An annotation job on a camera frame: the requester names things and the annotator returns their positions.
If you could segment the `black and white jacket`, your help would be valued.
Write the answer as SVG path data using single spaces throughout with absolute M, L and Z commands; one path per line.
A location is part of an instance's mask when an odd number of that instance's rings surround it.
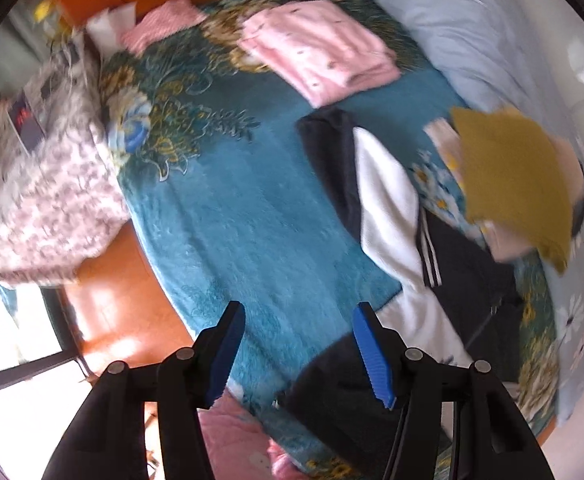
M 345 110 L 316 110 L 296 128 L 347 232 L 402 285 L 381 324 L 437 362 L 486 360 L 502 382 L 516 382 L 523 300 L 513 267 L 424 210 L 404 166 Z M 373 394 L 353 335 L 302 370 L 283 406 L 335 452 L 339 474 L 381 477 L 398 415 Z

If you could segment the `pink floral bedding bundle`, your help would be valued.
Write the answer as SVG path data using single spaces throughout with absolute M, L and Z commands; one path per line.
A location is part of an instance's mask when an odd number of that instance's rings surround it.
M 57 286 L 129 219 L 106 143 L 100 56 L 76 32 L 0 100 L 0 283 Z

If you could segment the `mustard yellow knit garment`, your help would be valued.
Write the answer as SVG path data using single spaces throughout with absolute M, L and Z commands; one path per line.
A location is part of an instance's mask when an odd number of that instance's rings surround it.
M 558 273 L 569 264 L 572 203 L 550 136 L 512 110 L 450 110 L 459 134 L 466 218 L 525 238 Z

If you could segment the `small pink knit cloth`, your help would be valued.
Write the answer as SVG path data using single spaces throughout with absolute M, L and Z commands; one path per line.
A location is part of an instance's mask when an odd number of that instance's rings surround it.
M 143 55 L 148 47 L 182 30 L 200 25 L 207 15 L 190 0 L 168 0 L 158 6 L 118 39 L 135 56 Z

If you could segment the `teal floral blanket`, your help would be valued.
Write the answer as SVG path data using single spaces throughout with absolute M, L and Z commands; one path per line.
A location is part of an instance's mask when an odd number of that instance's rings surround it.
M 309 104 L 290 84 L 249 63 L 242 21 L 278 4 L 218 0 L 205 21 L 104 66 L 105 98 L 132 89 L 146 140 L 118 173 L 132 224 L 166 297 L 188 330 L 215 322 L 230 300 L 246 310 L 231 372 L 237 396 L 315 478 L 354 470 L 278 405 L 304 365 L 342 336 L 358 301 L 380 307 L 399 282 L 359 249 L 303 153 L 296 122 Z M 395 51 L 402 74 L 352 96 L 345 108 L 406 167 L 422 204 L 470 240 L 481 233 L 424 132 L 459 103 L 445 77 L 399 22 L 372 0 L 329 0 Z

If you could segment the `light blue floral quilt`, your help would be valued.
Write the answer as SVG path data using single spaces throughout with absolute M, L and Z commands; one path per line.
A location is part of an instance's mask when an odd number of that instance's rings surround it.
M 512 105 L 572 143 L 584 168 L 584 110 L 572 113 L 518 0 L 374 0 L 417 41 L 470 107 Z M 565 274 L 548 273 L 559 346 L 558 414 L 584 393 L 584 223 Z

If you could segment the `white cloth piece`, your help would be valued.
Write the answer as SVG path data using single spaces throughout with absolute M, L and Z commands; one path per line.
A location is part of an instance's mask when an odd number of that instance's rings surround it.
M 123 35 L 136 24 L 136 4 L 126 3 L 115 9 L 94 14 L 86 23 L 86 31 L 102 58 L 124 50 Z

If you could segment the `folded pink garment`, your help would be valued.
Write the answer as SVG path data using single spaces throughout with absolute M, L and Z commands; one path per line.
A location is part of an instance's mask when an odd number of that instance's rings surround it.
M 294 1 L 252 15 L 238 46 L 321 108 L 400 77 L 396 55 L 328 0 Z

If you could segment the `pink floral pillow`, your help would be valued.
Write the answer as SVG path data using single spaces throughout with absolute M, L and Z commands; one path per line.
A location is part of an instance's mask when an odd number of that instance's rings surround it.
M 216 479 L 308 479 L 228 390 L 198 414 Z

